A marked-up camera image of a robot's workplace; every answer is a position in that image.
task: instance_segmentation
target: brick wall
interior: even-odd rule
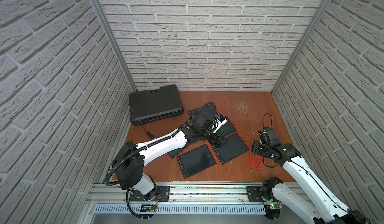
[[[89,0],[0,0],[0,223],[75,223],[130,92]]]
[[[352,209],[384,221],[384,0],[333,0],[275,98],[295,144]]]
[[[100,0],[139,90],[270,91],[321,0]]]

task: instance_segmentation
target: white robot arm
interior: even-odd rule
[[[351,211],[325,186],[292,144],[282,145],[272,128],[260,130],[259,135],[261,141],[253,143],[252,152],[281,165],[305,191],[313,205],[292,192],[277,177],[263,182],[260,192],[264,201],[276,199],[284,203],[307,224],[366,222],[359,211]]]
[[[204,112],[197,116],[208,105],[214,106],[214,113]],[[187,122],[171,133],[137,145],[132,141],[125,143],[113,160],[113,169],[105,177],[104,183],[107,186],[120,184],[123,190],[133,188],[138,190],[145,200],[151,200],[157,193],[157,187],[151,177],[143,173],[144,166],[169,151],[199,140],[208,140],[213,146],[220,148],[228,141],[216,131],[226,122],[225,117],[216,113],[215,104],[207,102]],[[110,182],[113,173],[116,173],[118,181]]]

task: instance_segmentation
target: metal grille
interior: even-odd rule
[[[140,212],[141,203],[131,203],[135,213]],[[127,213],[125,204],[98,204],[95,213]],[[231,214],[231,215],[264,215],[261,204],[159,204],[157,214]]]

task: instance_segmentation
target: screwdriver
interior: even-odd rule
[[[152,135],[152,133],[150,133],[149,131],[145,130],[142,126],[141,126],[141,128],[145,131],[146,135],[148,135],[151,140],[155,140],[156,139],[156,137],[154,135]]]

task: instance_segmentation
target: wooden board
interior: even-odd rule
[[[148,123],[143,125],[143,127],[155,137],[166,135],[188,120],[189,110],[198,108],[206,102],[213,101],[222,115],[229,116],[233,120],[249,148],[251,148],[254,140],[260,140],[257,131],[263,128],[262,118],[265,113],[271,113],[272,125],[279,136],[281,143],[291,143],[284,121],[270,92],[180,91],[180,97],[184,106],[184,113],[182,115]],[[271,127],[268,115],[264,118],[264,124]],[[129,140],[132,140],[134,143],[140,143],[149,141],[150,139],[140,126],[131,125],[126,138],[126,141]],[[182,153],[195,149],[201,145],[204,145],[204,142],[200,141],[194,143]],[[267,160],[266,164],[272,165],[273,162]],[[176,158],[169,161],[165,155],[149,163],[144,168],[144,172],[151,175],[155,181],[184,180],[180,168],[177,165]],[[218,163],[187,180],[263,181],[273,176],[287,182],[295,181],[292,176],[280,166],[277,166],[276,168],[267,168],[262,165],[259,171],[253,169],[253,172],[251,172],[249,152],[247,152],[225,165]]]

